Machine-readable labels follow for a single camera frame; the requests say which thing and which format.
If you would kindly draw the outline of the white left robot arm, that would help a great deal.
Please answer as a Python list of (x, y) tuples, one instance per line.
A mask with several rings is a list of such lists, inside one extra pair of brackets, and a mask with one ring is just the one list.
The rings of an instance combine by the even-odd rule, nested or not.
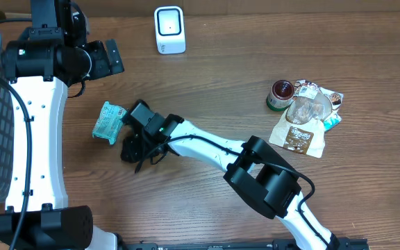
[(114, 40), (9, 42), (0, 84), (12, 96), (13, 164), (0, 241), (11, 249), (123, 249), (87, 206), (71, 207), (63, 178), (62, 122), (75, 83), (124, 71)]

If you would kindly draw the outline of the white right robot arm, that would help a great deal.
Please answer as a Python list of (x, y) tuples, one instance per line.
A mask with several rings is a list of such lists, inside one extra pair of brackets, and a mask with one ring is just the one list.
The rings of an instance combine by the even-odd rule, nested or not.
[(123, 141), (121, 159), (140, 171), (145, 161), (158, 164), (168, 153), (195, 158), (223, 171), (224, 180), (249, 207), (268, 219), (279, 219), (300, 249), (337, 249), (340, 242), (306, 205), (298, 180), (312, 181), (295, 170), (266, 141), (251, 136), (229, 140), (197, 128), (174, 114), (151, 111), (139, 99), (122, 117), (132, 135)]

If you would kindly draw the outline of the white barcode scanner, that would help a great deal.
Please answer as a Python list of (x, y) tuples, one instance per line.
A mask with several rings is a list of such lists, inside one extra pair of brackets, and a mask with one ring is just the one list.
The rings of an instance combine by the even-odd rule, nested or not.
[(161, 6), (154, 11), (156, 45), (160, 54), (179, 54), (186, 50), (183, 10)]

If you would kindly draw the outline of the beige paper pouch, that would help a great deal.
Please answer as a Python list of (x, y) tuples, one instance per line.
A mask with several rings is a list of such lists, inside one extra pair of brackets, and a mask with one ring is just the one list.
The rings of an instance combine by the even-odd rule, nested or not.
[(290, 106), (272, 129), (269, 142), (296, 153), (321, 158), (325, 147), (323, 121), (338, 114), (344, 95), (306, 79), (293, 84), (295, 93)]

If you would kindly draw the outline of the green wet wipes pack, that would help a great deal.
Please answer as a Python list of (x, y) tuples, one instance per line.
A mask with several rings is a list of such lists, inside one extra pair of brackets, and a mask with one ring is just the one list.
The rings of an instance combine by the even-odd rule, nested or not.
[(122, 118), (127, 112), (127, 109), (105, 101), (92, 130), (92, 137), (105, 139), (114, 145), (124, 124)]

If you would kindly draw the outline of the teal tissue pack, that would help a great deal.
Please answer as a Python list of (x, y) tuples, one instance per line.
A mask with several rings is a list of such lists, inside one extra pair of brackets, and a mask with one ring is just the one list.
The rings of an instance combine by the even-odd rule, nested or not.
[(336, 112), (332, 112), (324, 121), (324, 129), (325, 131), (329, 131), (335, 126), (337, 126), (342, 121), (341, 116), (339, 116)]

